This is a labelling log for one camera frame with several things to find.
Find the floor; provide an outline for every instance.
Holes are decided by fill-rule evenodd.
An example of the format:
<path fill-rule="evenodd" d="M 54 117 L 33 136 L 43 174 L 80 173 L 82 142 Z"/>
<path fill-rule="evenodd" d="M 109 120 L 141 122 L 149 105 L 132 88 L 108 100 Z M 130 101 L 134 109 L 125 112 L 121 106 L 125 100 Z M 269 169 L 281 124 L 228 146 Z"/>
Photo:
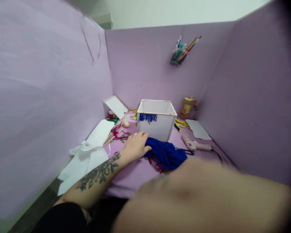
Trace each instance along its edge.
<path fill-rule="evenodd" d="M 39 219 L 58 199 L 56 193 L 47 188 L 8 233 L 31 233 Z"/>

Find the wooden egg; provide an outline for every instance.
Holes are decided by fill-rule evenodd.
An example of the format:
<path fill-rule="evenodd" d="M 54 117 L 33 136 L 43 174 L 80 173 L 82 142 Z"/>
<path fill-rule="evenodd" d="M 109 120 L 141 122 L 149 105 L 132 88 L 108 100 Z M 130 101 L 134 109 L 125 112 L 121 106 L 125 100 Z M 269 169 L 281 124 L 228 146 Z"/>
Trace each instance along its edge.
<path fill-rule="evenodd" d="M 124 121 L 124 122 L 123 122 L 123 126 L 124 126 L 125 128 L 128 128 L 128 127 L 129 127 L 129 122 L 128 122 L 128 121 Z"/>

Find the black sleeve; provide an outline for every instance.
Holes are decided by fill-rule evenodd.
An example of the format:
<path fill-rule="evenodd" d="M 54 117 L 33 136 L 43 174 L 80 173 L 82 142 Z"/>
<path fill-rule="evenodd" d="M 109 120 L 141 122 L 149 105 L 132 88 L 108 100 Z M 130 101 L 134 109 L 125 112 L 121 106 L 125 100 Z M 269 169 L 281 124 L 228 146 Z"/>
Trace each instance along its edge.
<path fill-rule="evenodd" d="M 67 202 L 53 206 L 39 220 L 32 233 L 82 233 L 86 230 L 86 219 L 81 207 Z"/>

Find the white box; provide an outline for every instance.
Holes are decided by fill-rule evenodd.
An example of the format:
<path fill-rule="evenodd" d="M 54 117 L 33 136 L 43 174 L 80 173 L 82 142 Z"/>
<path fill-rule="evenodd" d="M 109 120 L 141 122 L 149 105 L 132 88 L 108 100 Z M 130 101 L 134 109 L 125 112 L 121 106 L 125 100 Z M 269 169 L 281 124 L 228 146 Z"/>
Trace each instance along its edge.
<path fill-rule="evenodd" d="M 138 132 L 144 131 L 152 138 L 169 141 L 176 118 L 177 113 L 170 101 L 141 100 L 137 111 Z"/>

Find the hand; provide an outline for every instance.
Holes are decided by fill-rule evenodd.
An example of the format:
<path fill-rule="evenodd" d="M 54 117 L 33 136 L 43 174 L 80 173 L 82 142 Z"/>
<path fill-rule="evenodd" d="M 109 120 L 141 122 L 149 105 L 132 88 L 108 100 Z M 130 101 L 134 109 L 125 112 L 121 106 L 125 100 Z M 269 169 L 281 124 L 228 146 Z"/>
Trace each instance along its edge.
<path fill-rule="evenodd" d="M 125 156 L 129 163 L 142 158 L 152 148 L 145 146 L 149 134 L 145 132 L 135 133 L 128 137 L 126 144 L 121 150 L 121 155 Z"/>

